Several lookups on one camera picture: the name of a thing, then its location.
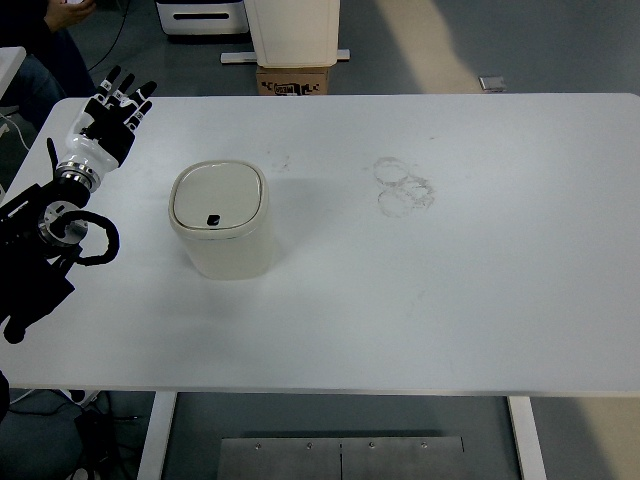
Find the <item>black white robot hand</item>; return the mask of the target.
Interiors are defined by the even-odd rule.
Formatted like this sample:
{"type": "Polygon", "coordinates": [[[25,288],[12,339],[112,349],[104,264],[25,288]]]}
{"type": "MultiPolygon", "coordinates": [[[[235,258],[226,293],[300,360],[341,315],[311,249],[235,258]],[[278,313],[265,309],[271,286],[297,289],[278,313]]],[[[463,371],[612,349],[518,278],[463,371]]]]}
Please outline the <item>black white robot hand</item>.
{"type": "Polygon", "coordinates": [[[134,88],[134,80],[134,74],[122,76],[121,67],[115,66],[100,82],[67,134],[58,173],[74,171],[97,184],[124,163],[157,88],[154,81],[134,88]]]}

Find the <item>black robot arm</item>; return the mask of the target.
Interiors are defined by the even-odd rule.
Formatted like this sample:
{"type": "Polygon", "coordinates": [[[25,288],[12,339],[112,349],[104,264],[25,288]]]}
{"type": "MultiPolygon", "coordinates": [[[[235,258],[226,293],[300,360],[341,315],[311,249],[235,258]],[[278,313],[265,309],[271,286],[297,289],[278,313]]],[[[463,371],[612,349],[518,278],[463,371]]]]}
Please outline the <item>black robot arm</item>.
{"type": "Polygon", "coordinates": [[[52,313],[73,291],[71,268],[100,265],[109,251],[83,256],[81,241],[88,226],[102,218],[84,209],[100,184],[86,162],[57,158],[52,139],[47,149],[52,180],[34,184],[1,208],[1,267],[8,279],[1,284],[4,337],[20,343],[28,327],[52,313]]]}

